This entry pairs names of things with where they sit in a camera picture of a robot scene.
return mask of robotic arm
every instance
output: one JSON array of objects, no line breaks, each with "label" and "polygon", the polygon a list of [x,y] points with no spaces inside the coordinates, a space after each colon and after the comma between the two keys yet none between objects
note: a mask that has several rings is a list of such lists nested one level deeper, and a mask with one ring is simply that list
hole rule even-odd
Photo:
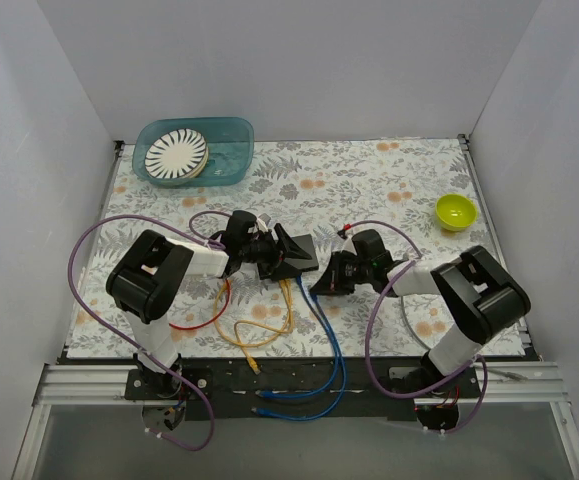
[{"label": "robotic arm", "polygon": [[[277,239],[274,238],[268,222],[267,216],[233,212],[226,229],[214,235],[220,237],[224,250],[167,238],[152,230],[142,232],[106,284],[107,293],[124,312],[136,341],[165,366],[176,370],[178,352],[171,339],[167,311],[183,278],[227,278],[242,263],[256,264],[260,278],[272,280],[296,277],[314,265],[317,268],[315,255],[303,250],[279,223],[274,226]],[[312,244],[310,236],[297,238],[300,239],[302,244]],[[154,392],[168,398],[178,391],[179,383],[143,353],[136,360],[143,381]]]},{"label": "robotic arm", "polygon": [[[331,255],[315,295],[348,295],[356,284],[369,283],[381,293],[409,264],[394,260],[375,230],[346,238]],[[420,260],[392,286],[387,296],[442,295],[455,324],[421,360],[421,368],[399,382],[402,392],[432,385],[468,362],[495,335],[529,312],[525,291],[482,246],[455,256]]]}]

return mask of yellow cable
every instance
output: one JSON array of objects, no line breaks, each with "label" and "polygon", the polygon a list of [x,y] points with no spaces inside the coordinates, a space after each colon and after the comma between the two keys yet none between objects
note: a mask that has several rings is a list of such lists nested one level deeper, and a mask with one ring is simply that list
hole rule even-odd
[{"label": "yellow cable", "polygon": [[[254,371],[254,373],[256,373],[256,375],[260,373],[260,368],[258,367],[256,360],[247,351],[247,348],[255,348],[255,347],[261,347],[263,345],[267,345],[267,344],[273,342],[280,335],[282,335],[284,333],[291,333],[294,329],[294,326],[295,326],[295,322],[294,322],[294,318],[293,318],[293,297],[291,295],[291,287],[290,287],[289,282],[287,280],[281,280],[279,283],[280,283],[280,290],[282,291],[282,295],[285,299],[285,303],[287,304],[287,317],[285,318],[285,322],[281,328],[278,329],[278,328],[270,327],[270,326],[265,325],[263,323],[252,322],[250,320],[238,320],[233,325],[233,330],[234,330],[234,333],[236,336],[236,339],[234,340],[233,338],[228,337],[222,331],[222,329],[220,328],[220,324],[219,324],[218,320],[213,322],[214,325],[216,326],[216,330],[218,331],[218,333],[220,334],[220,336],[223,339],[225,339],[229,343],[236,345],[242,349],[242,353],[244,353],[245,358],[247,359],[247,363],[249,363],[249,366]],[[214,304],[213,304],[214,316],[218,312],[218,302],[222,298],[222,295],[224,294],[226,289],[227,289],[227,284],[225,283],[222,286],[222,288],[220,289],[220,291],[218,292],[218,295],[216,296],[216,299],[215,299]],[[238,325],[253,325],[254,327],[264,328],[265,330],[269,330],[269,331],[274,332],[274,333],[269,338],[262,340],[260,342],[257,342],[257,343],[243,343],[241,338],[240,338],[240,334],[238,333]]]}]

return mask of black and white plate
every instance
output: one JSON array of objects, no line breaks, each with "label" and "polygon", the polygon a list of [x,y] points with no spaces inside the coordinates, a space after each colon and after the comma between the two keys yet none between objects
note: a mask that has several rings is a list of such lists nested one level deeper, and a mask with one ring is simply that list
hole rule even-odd
[{"label": "black and white plate", "polygon": [[164,134],[147,151],[145,167],[154,178],[193,178],[207,164],[204,137],[189,128]]}]

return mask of table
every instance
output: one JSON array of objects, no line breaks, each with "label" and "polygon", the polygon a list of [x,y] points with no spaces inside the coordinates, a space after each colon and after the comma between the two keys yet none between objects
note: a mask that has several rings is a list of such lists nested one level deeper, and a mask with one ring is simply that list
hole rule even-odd
[{"label": "table", "polygon": [[[260,142],[245,178],[229,187],[169,190],[139,180],[132,172],[132,146],[125,146],[113,180],[113,190],[104,216],[137,213],[158,218],[186,229],[189,218],[203,210],[235,209],[267,213],[291,235],[310,233],[320,263],[320,272],[303,276],[307,286],[319,278],[330,252],[342,240],[336,235],[345,223],[379,219],[403,229],[425,256],[455,253],[481,244],[493,255],[491,230],[484,215],[468,230],[451,233],[440,229],[434,219],[434,205],[445,193],[457,192],[479,203],[471,172],[455,139],[382,139],[337,142]],[[225,219],[207,216],[197,228],[213,233]],[[131,334],[124,316],[104,286],[112,268],[145,228],[167,233],[159,227],[134,220],[105,225],[96,239],[92,258],[81,282],[85,301],[106,320]],[[408,251],[406,243],[392,232],[378,227],[394,258]],[[185,326],[202,323],[212,316],[213,300],[220,288],[218,279],[185,279],[169,320]],[[268,346],[250,349],[257,357],[327,357],[331,345],[298,288],[292,284],[296,329]],[[232,302],[220,322],[232,332],[241,319],[253,319],[281,326],[286,307],[277,283],[260,282],[253,266],[243,266],[232,279]],[[345,356],[364,355],[367,318],[377,294],[368,286],[346,297],[324,297],[322,305]],[[416,332],[435,344],[453,323],[442,299],[410,296],[406,313]],[[244,327],[243,341],[257,342],[269,332]],[[222,338],[212,325],[200,330],[171,335],[185,357],[241,357],[242,353]],[[100,326],[84,311],[74,313],[67,340],[67,357],[130,358],[133,349]],[[403,322],[397,300],[383,303],[374,327],[372,354],[377,356],[419,356],[424,353]],[[484,349],[486,355],[524,355],[517,327],[501,332]]]}]

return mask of blue cable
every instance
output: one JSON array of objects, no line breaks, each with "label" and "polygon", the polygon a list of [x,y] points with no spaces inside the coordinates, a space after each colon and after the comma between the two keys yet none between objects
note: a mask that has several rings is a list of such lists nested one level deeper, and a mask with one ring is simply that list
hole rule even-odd
[{"label": "blue cable", "polygon": [[[311,306],[311,303],[308,301],[307,294],[305,292],[304,285],[302,284],[302,279],[300,277],[298,277],[298,286],[300,287],[300,291],[302,292],[302,296],[304,297],[305,301],[307,302],[307,305],[309,305],[309,308],[316,315],[316,318],[318,319],[318,321],[320,322],[320,324],[324,328],[325,332],[327,333],[327,336],[329,337],[329,340],[331,341],[331,345],[333,346],[336,360],[339,361],[340,364],[342,365],[342,385],[340,386],[340,391],[338,392],[338,396],[333,401],[333,403],[331,405],[329,405],[329,407],[327,407],[324,411],[322,411],[316,415],[310,415],[310,416],[305,416],[305,417],[294,417],[291,415],[283,415],[280,413],[275,413],[275,412],[272,412],[270,410],[267,410],[266,408],[253,408],[252,411],[253,411],[253,413],[255,413],[257,415],[260,415],[261,417],[278,418],[281,420],[290,420],[290,421],[294,421],[294,422],[308,422],[311,420],[316,420],[318,418],[322,418],[325,415],[328,415],[329,412],[331,412],[334,408],[336,408],[338,406],[338,404],[340,403],[340,400],[342,399],[342,396],[345,393],[345,387],[347,386],[347,367],[345,365],[345,359],[342,356],[342,350],[340,349],[340,345],[338,344],[338,340],[336,339],[336,335],[334,334],[333,329],[331,328],[331,324],[329,323],[327,316],[323,312],[322,307],[320,306],[320,303],[318,302],[318,299],[315,296],[311,297],[313,302],[316,304],[316,308],[318,309],[318,312],[320,313],[319,315],[314,311],[313,307]],[[333,379],[334,379],[336,373],[337,373],[337,368],[334,369],[334,375],[332,375],[332,377],[329,379],[329,381],[327,382],[327,384],[325,386],[321,387],[320,389],[314,390],[313,392],[307,392],[308,395],[304,395],[304,396],[311,396],[311,395],[314,395],[316,393],[323,391],[326,387],[328,387],[331,384],[331,382],[333,382]],[[285,395],[285,396],[281,396],[279,398],[292,398],[292,397],[288,397]]]},{"label": "blue cable", "polygon": [[[329,337],[329,339],[331,340],[331,336],[333,335],[333,330],[331,330],[331,335],[329,334],[329,332],[327,332],[327,328],[331,329],[331,325],[327,325],[325,324],[321,318],[325,317],[324,313],[321,315],[318,315],[318,312],[316,312],[316,310],[313,308],[313,305],[311,305],[311,302],[309,302],[309,299],[307,298],[307,292],[305,291],[305,287],[302,283],[302,277],[298,277],[296,278],[296,282],[298,283],[298,287],[300,287],[300,293],[302,293],[302,298],[305,300],[305,303],[309,306],[309,309],[311,310],[311,313],[313,313],[314,317],[316,317],[318,319],[318,321],[320,322],[320,325],[322,325],[322,328],[325,330],[325,333],[327,333],[327,336]],[[310,392],[303,392],[303,393],[274,393],[271,392],[269,390],[258,390],[256,392],[256,395],[258,395],[259,397],[262,398],[280,398],[280,399],[296,399],[296,398],[307,398],[307,397],[311,397],[313,395],[317,395],[319,393],[324,392],[327,388],[329,388],[329,385],[331,385],[333,383],[333,381],[336,379],[336,376],[338,375],[338,363],[339,363],[339,357],[342,357],[342,352],[340,353],[340,355],[338,355],[338,351],[336,350],[336,342],[331,342],[333,345],[333,352],[334,352],[334,364],[333,364],[333,372],[331,374],[331,377],[329,377],[329,380],[327,380],[327,383],[325,383],[322,387],[317,388],[315,390],[312,390]]]}]

